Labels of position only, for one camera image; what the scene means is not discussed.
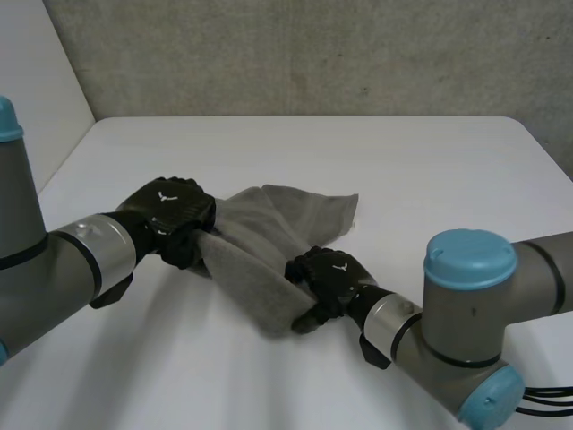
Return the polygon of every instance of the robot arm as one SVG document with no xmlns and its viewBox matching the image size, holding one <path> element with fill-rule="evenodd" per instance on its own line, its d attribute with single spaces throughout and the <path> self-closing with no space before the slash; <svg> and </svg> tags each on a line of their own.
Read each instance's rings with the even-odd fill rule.
<svg viewBox="0 0 573 430">
<path fill-rule="evenodd" d="M 352 255 L 315 248 L 286 266 L 319 300 L 293 330 L 348 315 L 366 361 L 394 362 L 470 428 L 497 428 L 526 391 L 500 358 L 505 328 L 573 310 L 572 257 L 573 233 L 510 244 L 482 230 L 443 232 L 427 247 L 422 312 L 378 287 Z"/>
<path fill-rule="evenodd" d="M 145 255 L 193 265 L 193 231 L 215 219 L 215 200 L 194 181 L 160 178 L 115 212 L 47 233 L 22 135 L 0 97 L 0 365 L 85 305 L 119 300 Z"/>
</svg>

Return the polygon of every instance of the black cable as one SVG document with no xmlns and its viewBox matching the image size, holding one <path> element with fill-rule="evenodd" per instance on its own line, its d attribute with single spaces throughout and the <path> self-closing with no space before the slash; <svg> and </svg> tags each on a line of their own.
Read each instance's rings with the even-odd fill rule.
<svg viewBox="0 0 573 430">
<path fill-rule="evenodd" d="M 526 391 L 573 391 L 573 387 L 526 387 Z"/>
<path fill-rule="evenodd" d="M 533 403 L 538 403 L 540 405 L 547 406 L 573 406 L 573 401 L 551 401 L 544 399 L 537 399 L 536 397 L 528 396 L 527 394 L 523 396 L 524 400 L 532 401 Z"/>
<path fill-rule="evenodd" d="M 573 387 L 531 388 L 526 387 L 526 394 L 535 397 L 558 398 L 573 396 Z"/>
<path fill-rule="evenodd" d="M 532 417 L 573 417 L 573 409 L 563 410 L 535 410 L 528 408 L 517 408 L 516 412 L 519 414 L 530 415 Z"/>
</svg>

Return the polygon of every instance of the gray concrete wall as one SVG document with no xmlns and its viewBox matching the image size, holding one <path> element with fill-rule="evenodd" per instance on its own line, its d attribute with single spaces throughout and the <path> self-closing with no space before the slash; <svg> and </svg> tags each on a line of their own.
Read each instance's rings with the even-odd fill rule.
<svg viewBox="0 0 573 430">
<path fill-rule="evenodd" d="M 44 0 L 96 118 L 502 115 L 573 175 L 571 0 Z"/>
</svg>

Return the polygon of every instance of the gray towel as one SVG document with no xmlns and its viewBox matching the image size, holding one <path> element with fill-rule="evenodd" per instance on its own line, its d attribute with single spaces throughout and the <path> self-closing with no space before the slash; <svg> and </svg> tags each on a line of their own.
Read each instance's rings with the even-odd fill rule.
<svg viewBox="0 0 573 430">
<path fill-rule="evenodd" d="M 198 245 L 210 276 L 271 337 L 315 303 L 284 278 L 285 265 L 352 227 L 358 195 L 327 197 L 286 186 L 253 187 L 217 201 L 215 228 Z"/>
</svg>

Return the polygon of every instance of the light blue joint cap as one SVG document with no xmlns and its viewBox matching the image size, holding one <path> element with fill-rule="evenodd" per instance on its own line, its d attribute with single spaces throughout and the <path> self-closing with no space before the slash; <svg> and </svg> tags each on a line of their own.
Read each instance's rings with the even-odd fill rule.
<svg viewBox="0 0 573 430">
<path fill-rule="evenodd" d="M 8 361 L 8 349 L 5 344 L 0 340 L 0 366 Z"/>
<path fill-rule="evenodd" d="M 458 291 L 493 287 L 517 268 L 510 242 L 485 230 L 448 230 L 429 243 L 423 271 L 436 285 Z"/>
<path fill-rule="evenodd" d="M 506 365 L 483 381 L 459 409 L 458 420 L 472 430 L 493 430 L 505 423 L 521 401 L 526 385 Z"/>
<path fill-rule="evenodd" d="M 0 96 L 0 143 L 21 139 L 24 131 L 18 124 L 12 102 Z"/>
</svg>

